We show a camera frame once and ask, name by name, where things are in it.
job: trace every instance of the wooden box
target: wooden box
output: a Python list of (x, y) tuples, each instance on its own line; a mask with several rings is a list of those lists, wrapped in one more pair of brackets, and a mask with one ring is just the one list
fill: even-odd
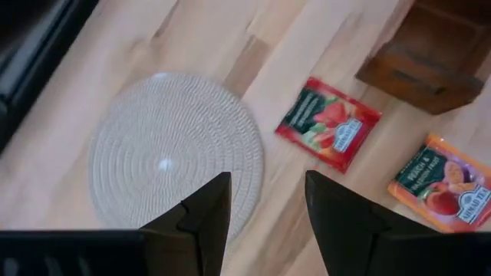
[(479, 95), (490, 50), (491, 0), (416, 0), (357, 78), (439, 114)]

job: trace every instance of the black object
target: black object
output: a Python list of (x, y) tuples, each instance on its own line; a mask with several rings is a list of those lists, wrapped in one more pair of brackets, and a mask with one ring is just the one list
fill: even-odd
[(329, 276), (491, 275), (491, 234), (440, 234), (319, 172), (305, 195)]
[(0, 232), (1, 276), (219, 276), (230, 172), (140, 230)]
[[(17, 0), (32, 12), (37, 1)], [(19, 8), (6, 0), (2, 7)], [(77, 37), (98, 0), (42, 0), (43, 11), (36, 18), (24, 15), (28, 26), (12, 26), (21, 34), (8, 34), (0, 48), (0, 150), (3, 150), (30, 110), (68, 48)], [(12, 18), (13, 24), (21, 22)]]

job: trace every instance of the round woven placemat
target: round woven placemat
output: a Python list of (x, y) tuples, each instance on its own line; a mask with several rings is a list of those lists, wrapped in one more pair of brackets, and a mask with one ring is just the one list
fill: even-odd
[(157, 74), (124, 91), (91, 143), (91, 196), (111, 228), (139, 228), (220, 172), (232, 173), (229, 239), (262, 184), (259, 131), (240, 101), (188, 74)]

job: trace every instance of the brand logo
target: brand logo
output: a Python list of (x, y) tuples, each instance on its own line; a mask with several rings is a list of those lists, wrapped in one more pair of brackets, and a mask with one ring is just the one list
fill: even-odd
[(336, 127), (336, 140), (334, 142), (334, 150), (343, 153), (346, 151), (351, 141), (361, 128), (359, 120), (351, 118), (348, 122), (340, 124)]
[(486, 207), (490, 198), (491, 191), (481, 185), (477, 185), (472, 191), (463, 193), (459, 196), (460, 210), (457, 217), (469, 224), (473, 223)]

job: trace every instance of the red tea packet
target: red tea packet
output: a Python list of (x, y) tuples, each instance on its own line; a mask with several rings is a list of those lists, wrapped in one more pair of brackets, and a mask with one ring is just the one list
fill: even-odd
[(276, 133), (345, 173), (381, 114), (311, 77)]

